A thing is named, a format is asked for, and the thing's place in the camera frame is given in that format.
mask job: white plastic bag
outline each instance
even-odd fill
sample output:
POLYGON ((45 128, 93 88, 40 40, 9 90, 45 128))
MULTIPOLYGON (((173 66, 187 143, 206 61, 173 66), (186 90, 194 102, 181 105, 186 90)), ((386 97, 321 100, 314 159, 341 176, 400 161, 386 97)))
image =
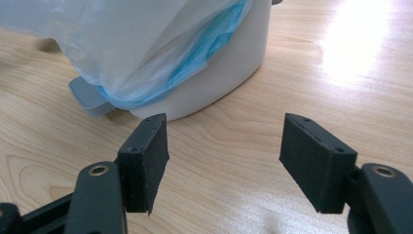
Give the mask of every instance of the white plastic bag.
POLYGON ((114 105, 167 95, 207 66, 253 0, 0 0, 0 25, 54 38, 114 105))

